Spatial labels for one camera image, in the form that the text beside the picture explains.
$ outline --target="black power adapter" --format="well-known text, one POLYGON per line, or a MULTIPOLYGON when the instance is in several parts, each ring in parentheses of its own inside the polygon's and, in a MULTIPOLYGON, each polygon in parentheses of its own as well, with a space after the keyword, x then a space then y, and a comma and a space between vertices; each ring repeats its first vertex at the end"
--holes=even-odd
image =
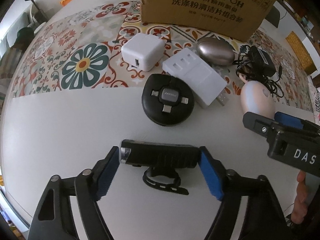
POLYGON ((251 61, 252 67, 262 75, 272 77, 276 73, 276 67, 265 51, 251 46, 247 56, 251 61))
POLYGON ((263 84, 273 95, 280 98, 284 97, 283 90, 278 82, 282 75, 282 66, 279 66, 278 80, 274 81, 269 77, 272 77, 276 73, 276 67, 273 64, 268 53, 255 46, 244 45, 240 49, 238 60, 235 60, 233 64, 237 64, 236 75, 241 73, 245 75, 246 80, 256 80, 263 84))

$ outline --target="white table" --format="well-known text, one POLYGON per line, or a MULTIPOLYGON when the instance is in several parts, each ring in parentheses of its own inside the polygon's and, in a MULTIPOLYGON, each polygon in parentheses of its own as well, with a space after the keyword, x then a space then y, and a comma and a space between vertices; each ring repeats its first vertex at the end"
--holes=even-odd
MULTIPOLYGON (((73 0, 52 19, 80 11, 84 5, 103 3, 73 0)), ((270 33, 279 42, 277 30, 270 33)), ((266 140, 243 127, 238 96, 225 106, 214 102, 201 109, 196 105, 182 124, 161 127, 144 114, 141 94, 142 88, 95 88, 6 99, 0 127, 1 168, 6 197, 25 220, 31 223, 53 174, 76 176, 125 138, 206 146, 227 169, 253 178, 266 175, 283 210, 293 203, 298 170, 268 158, 266 140)), ((312 113, 294 107, 277 104, 276 109, 314 120, 312 113)), ((199 167, 180 171, 181 186, 189 190, 189 196, 147 187, 142 181, 144 170, 120 165, 107 196, 99 202, 114 238, 204 239, 220 202, 210 195, 199 167)), ((75 198, 71 203, 79 237, 86 239, 75 198)), ((244 212, 245 198, 233 239, 237 239, 244 212)))

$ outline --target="cardboard box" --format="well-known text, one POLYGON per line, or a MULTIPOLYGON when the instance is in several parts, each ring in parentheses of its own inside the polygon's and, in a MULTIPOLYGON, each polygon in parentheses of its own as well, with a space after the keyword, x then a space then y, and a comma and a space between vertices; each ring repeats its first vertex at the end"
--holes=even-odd
POLYGON ((276 0, 140 0, 148 23, 191 26, 247 41, 276 0))

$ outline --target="blue gripper pad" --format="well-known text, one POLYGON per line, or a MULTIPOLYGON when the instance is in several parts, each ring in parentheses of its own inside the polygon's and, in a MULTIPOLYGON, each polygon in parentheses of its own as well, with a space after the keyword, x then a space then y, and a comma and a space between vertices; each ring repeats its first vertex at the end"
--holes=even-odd
POLYGON ((276 112, 275 121, 282 123, 286 126, 291 126, 297 129, 303 129, 303 124, 301 123, 301 120, 298 117, 294 117, 289 114, 276 112))
POLYGON ((206 147, 200 147, 200 151, 201 157, 198 164, 201 172, 207 182, 211 195, 221 201, 224 196, 223 189, 227 180, 226 169, 220 161, 212 158, 206 147))
POLYGON ((111 185, 111 182, 116 174, 116 171, 119 167, 119 149, 116 146, 113 146, 113 148, 109 152, 111 158, 106 163, 106 166, 104 167, 103 171, 101 172, 101 175, 98 179, 98 189, 96 195, 93 197, 95 201, 100 200, 103 196, 105 196, 109 190, 109 187, 111 185))

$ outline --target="tangled cable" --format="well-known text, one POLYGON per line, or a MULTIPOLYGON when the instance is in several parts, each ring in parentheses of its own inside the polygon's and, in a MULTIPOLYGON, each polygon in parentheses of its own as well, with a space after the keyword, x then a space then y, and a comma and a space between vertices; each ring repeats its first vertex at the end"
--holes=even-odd
POLYGON ((247 57, 247 54, 244 53, 244 49, 249 48, 249 45, 244 45, 242 49, 239 52, 238 59, 233 62, 234 65, 238 65, 236 69, 236 75, 239 76, 239 73, 243 74, 246 76, 246 80, 256 80, 263 84, 273 95, 276 95, 280 98, 284 97, 284 93, 278 82, 281 79, 282 75, 282 65, 280 64, 279 66, 279 71, 278 71, 278 80, 274 81, 272 79, 269 79, 267 76, 263 75, 262 71, 259 71, 257 68, 252 67, 250 63, 252 63, 251 60, 249 59, 244 59, 247 57))

